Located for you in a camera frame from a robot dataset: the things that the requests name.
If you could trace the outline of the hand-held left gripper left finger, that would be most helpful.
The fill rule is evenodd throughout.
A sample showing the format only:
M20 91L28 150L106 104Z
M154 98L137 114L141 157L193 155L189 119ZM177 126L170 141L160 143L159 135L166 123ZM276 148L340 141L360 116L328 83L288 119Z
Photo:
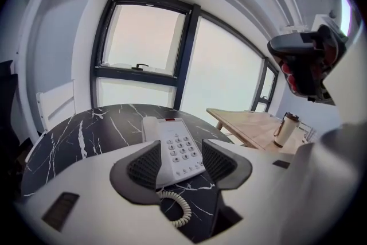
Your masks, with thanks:
M159 141L75 162L20 210L45 242L183 242L160 209L155 179Z

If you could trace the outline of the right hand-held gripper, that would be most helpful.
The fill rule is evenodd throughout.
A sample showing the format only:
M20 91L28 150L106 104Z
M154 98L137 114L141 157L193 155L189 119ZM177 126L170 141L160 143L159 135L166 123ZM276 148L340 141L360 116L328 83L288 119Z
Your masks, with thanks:
M273 37L268 51L278 65L285 62L296 80L298 97L329 97L323 81L346 52L348 37L339 29L322 24L313 32Z

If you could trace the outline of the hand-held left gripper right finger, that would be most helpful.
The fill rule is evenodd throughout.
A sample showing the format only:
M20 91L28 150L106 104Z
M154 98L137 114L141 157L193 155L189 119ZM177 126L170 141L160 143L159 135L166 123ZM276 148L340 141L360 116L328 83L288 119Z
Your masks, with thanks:
M282 241L293 155L206 139L203 163L218 189L211 241Z

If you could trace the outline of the person's right hand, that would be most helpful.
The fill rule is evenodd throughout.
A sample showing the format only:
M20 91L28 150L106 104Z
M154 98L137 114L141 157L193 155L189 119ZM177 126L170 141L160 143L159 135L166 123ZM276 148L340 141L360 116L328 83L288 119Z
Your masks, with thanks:
M285 62L282 63L281 70L285 75L285 78L288 82L288 85L290 87L291 92L293 94L297 93L298 88L297 88L297 85L296 85L296 80L295 80L294 75L293 75L292 71L290 70L289 66Z

